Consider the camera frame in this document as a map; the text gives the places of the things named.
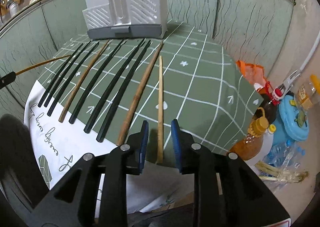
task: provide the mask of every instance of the silver rivet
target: silver rivet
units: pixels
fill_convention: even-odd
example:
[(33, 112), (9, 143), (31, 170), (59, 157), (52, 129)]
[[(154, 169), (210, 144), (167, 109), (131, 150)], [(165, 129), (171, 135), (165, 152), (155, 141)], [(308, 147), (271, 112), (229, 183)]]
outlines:
[(130, 149), (130, 146), (129, 146), (128, 144), (124, 144), (124, 145), (122, 145), (122, 146), (120, 147), (120, 149), (121, 149), (122, 151), (127, 151), (127, 150)]
[(228, 156), (229, 156), (230, 159), (233, 159), (233, 160), (238, 158), (238, 155), (236, 153), (229, 153)]
[(86, 153), (86, 154), (83, 155), (83, 159), (85, 161), (89, 161), (92, 158), (93, 158), (93, 155), (91, 153)]
[(199, 150), (199, 149), (201, 148), (201, 145), (198, 144), (198, 143), (193, 143), (193, 144), (191, 145), (191, 148), (192, 148), (193, 150)]

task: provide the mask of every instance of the light wooden chopstick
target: light wooden chopstick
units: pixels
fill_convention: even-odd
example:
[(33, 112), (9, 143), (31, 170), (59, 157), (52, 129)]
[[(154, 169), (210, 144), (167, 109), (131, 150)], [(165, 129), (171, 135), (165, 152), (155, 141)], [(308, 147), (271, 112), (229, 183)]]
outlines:
[(154, 53), (153, 57), (152, 57), (152, 60), (151, 62), (149, 63), (149, 65), (147, 66), (144, 74), (143, 74), (143, 77), (141, 79), (141, 82), (136, 90), (136, 93), (133, 97), (133, 100), (132, 100), (132, 103), (131, 103), (131, 106), (127, 112), (127, 116), (126, 118), (124, 119), (123, 121), (123, 124), (121, 126), (121, 129), (120, 129), (120, 133), (119, 133), (119, 136), (118, 136), (118, 140), (117, 140), (117, 143), (116, 145), (117, 146), (121, 146), (124, 144), (124, 141), (127, 137), (127, 134), (128, 134), (128, 131), (129, 131), (129, 127), (130, 127), (130, 124), (131, 124), (131, 121), (132, 121), (132, 118), (133, 118), (133, 115), (137, 109), (137, 106), (139, 104), (139, 100), (141, 98), (141, 95), (143, 93), (143, 89), (145, 87), (145, 85), (147, 84), (147, 81), (149, 79), (149, 76), (150, 76), (150, 73), (156, 63), (156, 60), (159, 56), (159, 53), (161, 51), (161, 48), (163, 46), (163, 41), (161, 41), (161, 43), (159, 44), (158, 48), (157, 48), (157, 51)]
[(59, 59), (62, 59), (62, 58), (64, 58), (64, 57), (69, 57), (69, 56), (70, 56), (70, 55), (64, 55), (64, 56), (60, 56), (60, 57), (57, 57), (57, 58), (53, 58), (53, 59), (50, 59), (50, 60), (47, 60), (47, 61), (44, 61), (44, 62), (41, 62), (41, 63), (37, 63), (37, 64), (35, 64), (35, 65), (32, 65), (32, 66), (30, 66), (30, 67), (28, 67), (28, 68), (25, 68), (25, 69), (23, 69), (23, 70), (21, 70), (21, 71), (16, 72), (16, 75), (22, 74), (22, 73), (24, 73), (24, 72), (26, 72), (26, 71), (29, 71), (29, 70), (34, 69), (34, 68), (37, 68), (37, 67), (39, 67), (39, 66), (41, 66), (41, 65), (44, 65), (44, 64), (47, 64), (47, 63), (51, 63), (51, 62), (53, 62), (53, 61), (55, 61), (55, 60), (59, 60)]
[(104, 52), (104, 50), (106, 49), (106, 47), (108, 46), (109, 40), (102, 46), (102, 48), (100, 49), (100, 51), (96, 54), (96, 56), (92, 59), (92, 61), (90, 62), (90, 64), (88, 65), (87, 69), (84, 71), (84, 73), (81, 75), (79, 81), (77, 82), (75, 88), (73, 89), (73, 91), (71, 92), (61, 114), (60, 114), (60, 118), (59, 118), (59, 122), (63, 122), (68, 109), (70, 108), (70, 105), (73, 101), (73, 99), (75, 98), (78, 90), (80, 89), (81, 84), (83, 83), (84, 79), (86, 78), (86, 76), (88, 75), (88, 73), (90, 72), (91, 68), (93, 67), (93, 65), (95, 64), (95, 62), (99, 59), (99, 57), (102, 55), (102, 53)]
[(163, 65), (159, 57), (159, 96), (158, 96), (158, 154), (157, 163), (163, 161)]

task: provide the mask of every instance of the white arrow print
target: white arrow print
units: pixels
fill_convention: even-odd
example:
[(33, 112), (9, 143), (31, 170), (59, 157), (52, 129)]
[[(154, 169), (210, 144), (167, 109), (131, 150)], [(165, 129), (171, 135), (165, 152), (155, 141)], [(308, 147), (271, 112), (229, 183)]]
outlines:
[(92, 114), (93, 109), (94, 109), (94, 106), (88, 106), (88, 111), (86, 113), (90, 112), (90, 114)]
[(233, 104), (233, 95), (228, 96), (228, 98), (229, 98), (228, 104), (229, 104), (230, 102), (231, 102), (231, 104)]

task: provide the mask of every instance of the blue container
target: blue container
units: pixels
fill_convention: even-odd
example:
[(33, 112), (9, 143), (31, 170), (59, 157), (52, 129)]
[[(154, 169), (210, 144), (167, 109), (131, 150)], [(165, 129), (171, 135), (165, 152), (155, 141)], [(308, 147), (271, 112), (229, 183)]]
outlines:
[(309, 134), (309, 122), (307, 125), (303, 125), (300, 128), (296, 119), (299, 110), (295, 106), (290, 105), (290, 100), (293, 97), (286, 95), (278, 106), (278, 112), (276, 120), (273, 124), (276, 126), (276, 131), (273, 134), (273, 146), (282, 142), (286, 142), (288, 139), (294, 141), (305, 141)]

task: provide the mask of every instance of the white tablecloth section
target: white tablecloth section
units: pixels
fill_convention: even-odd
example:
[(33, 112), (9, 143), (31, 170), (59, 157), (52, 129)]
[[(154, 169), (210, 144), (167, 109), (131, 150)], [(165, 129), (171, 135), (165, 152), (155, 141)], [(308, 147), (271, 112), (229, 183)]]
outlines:
[[(44, 155), (48, 161), (52, 180), (50, 189), (62, 178), (85, 153), (95, 156), (110, 153), (116, 145), (105, 140), (96, 141), (97, 133), (86, 134), (80, 120), (71, 125), (68, 112), (64, 123), (58, 121), (63, 106), (57, 104), (51, 117), (47, 116), (48, 108), (37, 106), (43, 95), (44, 87), (36, 81), (27, 100), (24, 113), (24, 124), (29, 128), (33, 151), (38, 158)], [(127, 212), (147, 212), (179, 200), (193, 191), (193, 175), (181, 175), (175, 168), (158, 166), (146, 161), (140, 176), (127, 176)], [(95, 216), (99, 216), (100, 191)]]

